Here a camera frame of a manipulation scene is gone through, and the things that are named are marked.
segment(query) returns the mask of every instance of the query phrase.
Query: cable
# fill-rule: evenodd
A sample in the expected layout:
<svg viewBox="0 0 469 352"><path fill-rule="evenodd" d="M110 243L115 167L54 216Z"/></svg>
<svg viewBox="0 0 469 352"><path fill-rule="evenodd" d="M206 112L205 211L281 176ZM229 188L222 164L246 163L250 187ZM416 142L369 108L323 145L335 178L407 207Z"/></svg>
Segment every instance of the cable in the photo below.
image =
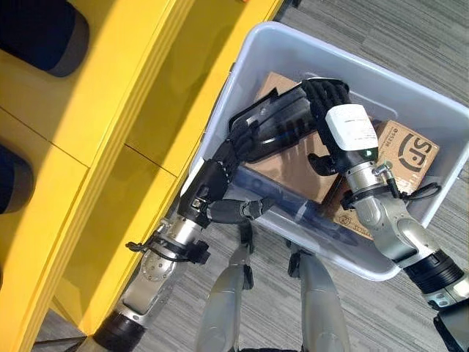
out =
<svg viewBox="0 0 469 352"><path fill-rule="evenodd" d="M163 253L159 252L158 250L156 250L152 247L149 247L148 249L150 251L152 251L153 253L155 253L156 255L159 255L163 259L169 260L170 262L176 262L176 263L190 262L190 260L187 257L171 258L171 257L168 257L167 255L164 255Z"/></svg>
<svg viewBox="0 0 469 352"><path fill-rule="evenodd" d="M427 194L427 195L419 197L420 194L428 192L432 189L434 189L435 191L433 191L431 194ZM440 192L441 192L441 186L438 185L438 183L436 183L436 182L432 182L432 183L429 183L428 185L420 187L419 189L415 190L411 194L407 195L406 193L403 193L402 194L402 199L403 200L408 200L408 201L410 201L410 200L423 200L423 199L428 199L428 198L434 197Z"/></svg>

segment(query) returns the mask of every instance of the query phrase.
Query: printed logo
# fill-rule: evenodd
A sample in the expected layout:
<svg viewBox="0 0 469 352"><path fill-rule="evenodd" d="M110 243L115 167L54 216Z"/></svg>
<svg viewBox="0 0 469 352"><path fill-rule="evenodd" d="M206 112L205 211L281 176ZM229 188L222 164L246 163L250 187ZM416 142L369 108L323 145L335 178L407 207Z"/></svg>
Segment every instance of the printed logo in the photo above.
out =
<svg viewBox="0 0 469 352"><path fill-rule="evenodd" d="M350 222L352 222L352 219L348 215L340 215L339 222L342 225L348 225Z"/></svg>
<svg viewBox="0 0 469 352"><path fill-rule="evenodd" d="M430 150L432 145L429 142L422 141L409 133L399 146L399 161L406 169L420 172Z"/></svg>

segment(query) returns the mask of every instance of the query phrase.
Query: gray carpet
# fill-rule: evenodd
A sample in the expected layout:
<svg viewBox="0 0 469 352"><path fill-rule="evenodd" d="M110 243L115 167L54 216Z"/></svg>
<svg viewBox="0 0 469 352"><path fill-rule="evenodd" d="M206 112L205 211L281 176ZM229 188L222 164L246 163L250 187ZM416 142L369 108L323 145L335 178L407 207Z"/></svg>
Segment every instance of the gray carpet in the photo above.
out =
<svg viewBox="0 0 469 352"><path fill-rule="evenodd" d="M466 0L303 0L282 21L468 105L468 18ZM464 268L468 182L466 164L429 226ZM137 351L192 351L206 296L237 245L235 229L211 226L207 241L210 261L190 266ZM300 348L300 285L287 275L288 258L281 238L257 229L255 287L243 296L241 347ZM353 351L445 351L432 325L434 312L404 274L368 282L325 264L341 296ZM38 340L72 333L50 312Z"/></svg>

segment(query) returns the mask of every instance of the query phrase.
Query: cabinet door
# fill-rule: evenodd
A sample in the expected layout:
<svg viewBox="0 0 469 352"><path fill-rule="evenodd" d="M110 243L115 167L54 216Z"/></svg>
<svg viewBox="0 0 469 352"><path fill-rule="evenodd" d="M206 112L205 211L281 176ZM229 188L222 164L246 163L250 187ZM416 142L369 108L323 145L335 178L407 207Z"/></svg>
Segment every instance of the cabinet door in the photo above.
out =
<svg viewBox="0 0 469 352"><path fill-rule="evenodd" d="M81 66L71 75L57 78L0 51L0 106L91 166L105 132L114 128L121 115L131 115L122 112L124 105L129 100L135 104L145 94L141 89L132 90L142 85L145 77L140 73L149 56L165 56L173 32L183 21L180 12L187 12L192 2L71 1L90 30L89 49ZM153 46L156 55L150 52Z"/></svg>
<svg viewBox="0 0 469 352"><path fill-rule="evenodd" d="M127 143L175 176L187 169L244 38L281 0L197 0Z"/></svg>
<svg viewBox="0 0 469 352"><path fill-rule="evenodd" d="M125 247L143 241L171 202L175 177L123 147L75 247L52 307L92 334L106 317L139 254Z"/></svg>
<svg viewBox="0 0 469 352"><path fill-rule="evenodd" d="M30 163L35 179L29 204L0 214L0 341L17 351L23 338L34 341L47 311L64 222L87 168L1 109L0 143Z"/></svg>

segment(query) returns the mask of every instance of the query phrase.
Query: black cable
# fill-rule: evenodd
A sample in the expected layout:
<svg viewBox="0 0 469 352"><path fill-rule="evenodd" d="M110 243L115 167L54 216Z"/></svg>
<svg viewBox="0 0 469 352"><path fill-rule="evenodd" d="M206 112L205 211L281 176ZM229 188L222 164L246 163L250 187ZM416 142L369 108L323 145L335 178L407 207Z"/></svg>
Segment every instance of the black cable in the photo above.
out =
<svg viewBox="0 0 469 352"><path fill-rule="evenodd" d="M170 262L176 262L176 263L183 263L183 262L190 262L190 260L186 257L176 257L176 258L171 258L168 257L167 255L164 255L163 253L159 252L158 250L154 249L153 247L148 247L150 251L155 253L156 255L159 255L163 259L169 260Z"/></svg>
<svg viewBox="0 0 469 352"><path fill-rule="evenodd" d="M391 194L393 195L394 198L402 198L402 194L399 192L399 189L397 188L396 179L394 177L387 179L386 183L388 184L389 190L391 191Z"/></svg>
<svg viewBox="0 0 469 352"><path fill-rule="evenodd" d="M433 191L430 194L419 197L420 194L428 192L432 189L434 189L435 191ZM423 199L428 199L428 198L434 197L440 192L441 192L441 186L438 185L438 183L436 183L436 182L432 182L432 183L429 183L428 185L420 187L419 189L415 190L411 194L408 194L408 195L403 194L402 199L403 200L423 200Z"/></svg>

